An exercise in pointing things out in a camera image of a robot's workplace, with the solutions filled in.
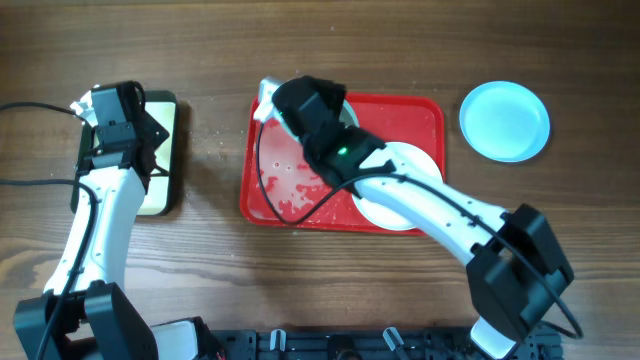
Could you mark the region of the white plate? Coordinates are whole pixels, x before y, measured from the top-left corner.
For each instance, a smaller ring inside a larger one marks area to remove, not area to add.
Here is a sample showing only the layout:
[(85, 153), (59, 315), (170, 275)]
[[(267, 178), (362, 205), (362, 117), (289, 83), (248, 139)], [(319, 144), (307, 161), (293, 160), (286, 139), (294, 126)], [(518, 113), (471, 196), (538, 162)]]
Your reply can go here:
[[(436, 162), (420, 148), (404, 142), (387, 142), (386, 147), (407, 158), (411, 164), (417, 165), (420, 170), (429, 176), (438, 179), (440, 182), (444, 181), (442, 172)], [(415, 229), (415, 226), (408, 220), (384, 206), (366, 199), (360, 199), (355, 195), (352, 196), (352, 200), (360, 214), (379, 228), (396, 232)]]

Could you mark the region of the light blue plate top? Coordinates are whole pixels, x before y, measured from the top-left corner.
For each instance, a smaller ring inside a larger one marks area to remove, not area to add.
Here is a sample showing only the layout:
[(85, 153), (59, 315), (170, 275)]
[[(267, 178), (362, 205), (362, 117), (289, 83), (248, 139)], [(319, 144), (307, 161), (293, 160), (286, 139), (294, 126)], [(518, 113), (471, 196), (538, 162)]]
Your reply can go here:
[(459, 126), (477, 153), (503, 163), (535, 157), (551, 137), (544, 103), (528, 88), (509, 81), (491, 81), (471, 90), (460, 105)]

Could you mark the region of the light blue plate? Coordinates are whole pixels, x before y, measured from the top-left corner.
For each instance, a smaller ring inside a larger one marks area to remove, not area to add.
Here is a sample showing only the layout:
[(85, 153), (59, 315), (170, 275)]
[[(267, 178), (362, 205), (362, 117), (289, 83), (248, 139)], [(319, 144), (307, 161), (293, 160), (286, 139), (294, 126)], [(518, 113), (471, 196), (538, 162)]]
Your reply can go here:
[(355, 111), (349, 104), (347, 100), (343, 101), (342, 109), (339, 114), (339, 121), (343, 123), (346, 127), (349, 126), (359, 126), (358, 118), (355, 114)]
[(459, 126), (477, 153), (503, 163), (535, 157), (551, 137), (544, 103), (528, 88), (509, 81), (491, 81), (471, 90), (460, 105)]

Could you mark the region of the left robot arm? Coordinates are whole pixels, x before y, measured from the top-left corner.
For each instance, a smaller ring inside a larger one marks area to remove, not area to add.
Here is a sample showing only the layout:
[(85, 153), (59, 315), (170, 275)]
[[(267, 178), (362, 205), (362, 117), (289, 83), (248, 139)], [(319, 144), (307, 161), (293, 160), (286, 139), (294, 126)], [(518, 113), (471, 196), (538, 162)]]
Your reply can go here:
[(145, 200), (171, 202), (178, 102), (136, 81), (96, 86), (70, 113), (83, 122), (74, 221), (42, 295), (18, 303), (14, 328), (30, 359), (198, 359), (198, 320), (149, 326), (126, 297), (131, 232)]

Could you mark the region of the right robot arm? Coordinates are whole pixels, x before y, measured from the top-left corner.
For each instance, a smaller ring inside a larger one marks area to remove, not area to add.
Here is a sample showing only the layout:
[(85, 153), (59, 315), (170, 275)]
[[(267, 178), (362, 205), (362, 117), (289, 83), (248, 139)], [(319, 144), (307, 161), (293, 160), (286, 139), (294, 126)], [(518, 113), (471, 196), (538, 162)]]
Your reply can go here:
[(381, 138), (340, 118), (345, 86), (311, 76), (259, 85), (254, 120), (278, 121), (302, 147), (311, 170), (333, 192), (382, 205), (446, 248), (464, 267), (479, 318), (470, 339), (503, 359), (557, 306), (583, 333), (561, 294), (574, 272), (546, 217), (523, 204), (515, 212), (487, 204), (436, 180)]

